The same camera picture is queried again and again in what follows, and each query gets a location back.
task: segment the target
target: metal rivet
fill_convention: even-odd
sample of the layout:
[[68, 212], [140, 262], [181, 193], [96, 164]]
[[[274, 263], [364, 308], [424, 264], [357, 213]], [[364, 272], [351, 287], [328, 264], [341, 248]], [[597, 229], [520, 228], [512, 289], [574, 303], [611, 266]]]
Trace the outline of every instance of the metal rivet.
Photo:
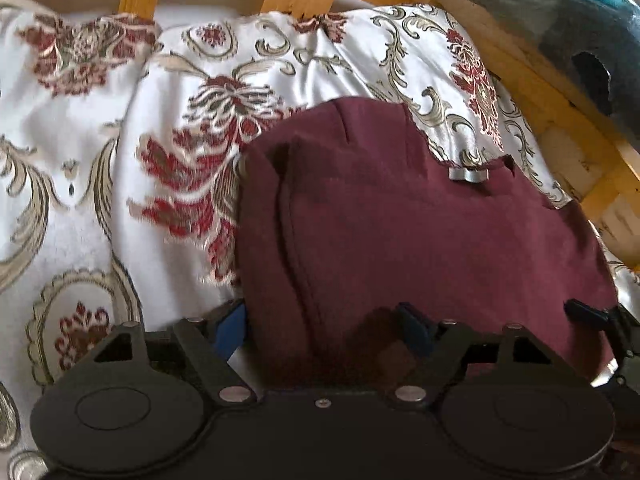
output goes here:
[[245, 402], [251, 397], [251, 390], [244, 386], [228, 386], [218, 393], [225, 402]]
[[427, 396], [427, 392], [420, 386], [400, 386], [396, 390], [396, 397], [404, 402], [420, 402]]

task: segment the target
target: red floral pattern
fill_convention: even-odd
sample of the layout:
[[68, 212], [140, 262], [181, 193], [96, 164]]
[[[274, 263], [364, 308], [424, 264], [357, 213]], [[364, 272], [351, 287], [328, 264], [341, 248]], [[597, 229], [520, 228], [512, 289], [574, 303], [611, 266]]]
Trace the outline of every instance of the red floral pattern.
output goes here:
[[233, 155], [297, 110], [284, 107], [268, 87], [223, 75], [207, 79], [189, 99], [190, 126], [172, 132], [172, 150], [178, 154], [150, 136], [140, 139], [138, 158], [146, 173], [172, 194], [149, 198], [145, 205], [130, 202], [130, 213], [176, 238], [198, 240], [206, 248], [212, 279], [236, 282], [239, 175]]
[[36, 27], [17, 34], [38, 51], [33, 73], [53, 97], [104, 86], [109, 70], [135, 58], [141, 46], [153, 45], [158, 34], [154, 22], [128, 14], [75, 27], [42, 14], [35, 21]]
[[203, 43], [212, 47], [224, 45], [226, 41], [226, 32], [220, 25], [213, 23], [198, 27], [196, 29], [196, 36], [200, 38]]
[[338, 12], [329, 12], [327, 14], [318, 14], [308, 20], [299, 20], [293, 27], [300, 34], [314, 32], [321, 28], [332, 43], [342, 43], [345, 35], [344, 25], [346, 23], [347, 17], [345, 15]]
[[109, 313], [102, 307], [93, 314], [82, 301], [78, 301], [71, 317], [60, 319], [62, 336], [56, 339], [54, 347], [60, 354], [60, 369], [69, 370], [111, 331]]
[[497, 96], [489, 75], [472, 45], [460, 33], [450, 28], [447, 31], [449, 50], [458, 61], [454, 67], [459, 74], [450, 73], [456, 85], [471, 95], [468, 106], [480, 120], [482, 133], [492, 138], [501, 150], [502, 137], [498, 127]]

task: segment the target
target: screw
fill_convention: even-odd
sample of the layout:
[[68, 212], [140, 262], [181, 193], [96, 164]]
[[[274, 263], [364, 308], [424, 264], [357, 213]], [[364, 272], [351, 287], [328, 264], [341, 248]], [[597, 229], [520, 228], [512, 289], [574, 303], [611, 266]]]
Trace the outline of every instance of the screw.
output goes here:
[[316, 400], [317, 408], [328, 408], [331, 406], [331, 401], [329, 399], [318, 399]]
[[420, 386], [400, 386], [396, 390], [396, 397], [404, 402], [420, 402], [427, 396], [427, 392]]
[[225, 402], [245, 402], [251, 397], [251, 390], [244, 386], [228, 386], [218, 393]]

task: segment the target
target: black mount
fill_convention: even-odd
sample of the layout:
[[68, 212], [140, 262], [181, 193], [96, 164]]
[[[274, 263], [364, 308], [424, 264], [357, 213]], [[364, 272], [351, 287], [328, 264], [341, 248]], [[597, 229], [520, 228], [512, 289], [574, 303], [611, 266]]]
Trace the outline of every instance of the black mount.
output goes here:
[[524, 327], [484, 335], [401, 304], [420, 361], [391, 391], [258, 399], [225, 362], [242, 309], [115, 328], [33, 410], [46, 479], [608, 478], [610, 403]]
[[569, 319], [607, 335], [618, 369], [598, 389], [616, 412], [616, 439], [640, 446], [640, 324], [620, 304], [601, 311], [570, 300], [564, 310]]

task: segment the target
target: maroon cloth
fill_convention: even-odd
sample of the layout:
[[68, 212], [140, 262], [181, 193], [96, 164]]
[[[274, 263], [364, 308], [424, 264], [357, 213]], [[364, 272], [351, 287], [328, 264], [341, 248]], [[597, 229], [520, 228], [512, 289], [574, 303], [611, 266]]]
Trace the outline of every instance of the maroon cloth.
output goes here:
[[611, 358], [563, 304], [617, 302], [580, 206], [556, 210], [510, 156], [452, 182], [404, 105], [345, 98], [252, 142], [238, 262], [252, 333], [277, 383], [395, 381], [392, 315], [409, 302], [482, 332], [527, 326], [578, 371]]

